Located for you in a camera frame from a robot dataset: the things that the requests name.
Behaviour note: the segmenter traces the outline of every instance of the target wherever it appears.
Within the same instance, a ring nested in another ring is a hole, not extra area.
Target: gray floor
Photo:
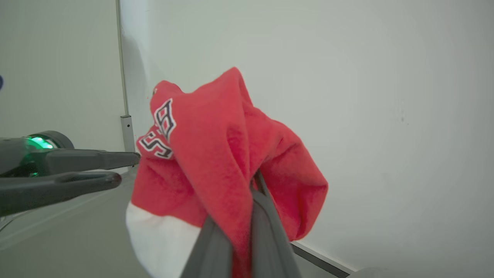
[[[2,278],[148,278],[124,223],[132,186],[115,189],[95,206],[0,252]],[[296,256],[304,278],[333,278]]]

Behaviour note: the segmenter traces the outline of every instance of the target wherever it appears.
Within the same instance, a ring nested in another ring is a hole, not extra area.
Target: red fabric
[[[155,92],[155,125],[137,142],[142,158],[134,205],[198,227],[211,215],[234,246],[235,277],[250,273],[249,183],[257,169],[288,238],[297,240],[310,231],[328,183],[297,135],[252,105],[237,68],[193,93],[167,81]],[[166,147],[172,156],[163,158]]]

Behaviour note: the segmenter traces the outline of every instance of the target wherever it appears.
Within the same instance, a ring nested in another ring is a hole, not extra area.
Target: fleece fabric
[[[207,215],[234,247],[234,277],[250,276],[249,186],[259,169],[288,238],[310,231],[328,183],[300,138],[252,105],[237,68],[192,93],[161,81],[150,106],[154,125],[137,140],[142,158],[127,225],[155,278],[180,275]],[[177,243],[183,255],[171,258]]]

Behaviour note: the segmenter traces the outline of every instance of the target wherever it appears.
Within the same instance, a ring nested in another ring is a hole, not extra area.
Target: white fur trim
[[[157,216],[130,203],[126,223],[141,265],[153,278],[179,278],[200,228],[173,216]]]

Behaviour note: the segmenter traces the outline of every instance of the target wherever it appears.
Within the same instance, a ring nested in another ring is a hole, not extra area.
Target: white wall
[[[56,130],[124,151],[117,31],[114,0],[0,1],[0,137]]]
[[[302,138],[329,181],[304,244],[403,277],[494,275],[494,2],[121,0],[121,10],[138,136],[159,80],[190,92],[237,66],[254,105]]]

